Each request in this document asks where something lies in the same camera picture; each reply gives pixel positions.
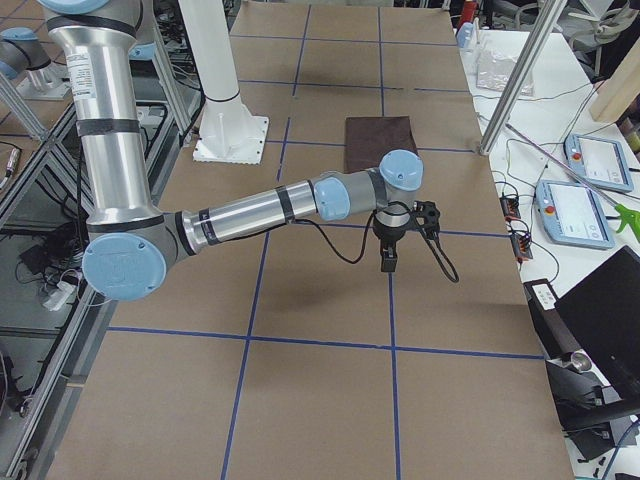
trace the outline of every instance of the green object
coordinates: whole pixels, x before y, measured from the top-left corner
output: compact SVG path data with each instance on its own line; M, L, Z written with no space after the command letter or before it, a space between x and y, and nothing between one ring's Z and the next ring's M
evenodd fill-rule
M615 207L616 212L620 214L620 228L616 230L616 233L620 233L624 230L624 227L629 225L633 234L636 236L636 240L640 242L640 212L637 210L631 210L621 203L618 203Z

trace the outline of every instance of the light blue cap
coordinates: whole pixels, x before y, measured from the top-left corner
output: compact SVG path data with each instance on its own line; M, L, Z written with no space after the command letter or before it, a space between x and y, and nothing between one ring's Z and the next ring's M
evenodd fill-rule
M13 80L18 76L18 72L16 72L11 65L4 63L2 60L0 60L0 73L4 74L4 76L9 80Z
M156 54L156 44L146 43L144 45L136 45L129 52L130 60L152 60Z
M83 15L104 7L109 0L38 0L40 5L65 15Z
M131 233L107 233L87 247L82 271L89 284L105 297L137 300L162 284L167 264L148 240Z
M347 218L351 209L349 192L335 177L320 180L313 186L318 213L325 221Z
M380 162L380 174L392 187L414 192L422 185L422 160L408 150L392 150Z
M7 28L0 33L3 40L15 40L18 42L26 42L31 40L37 40L38 37L33 30L27 27L14 27Z

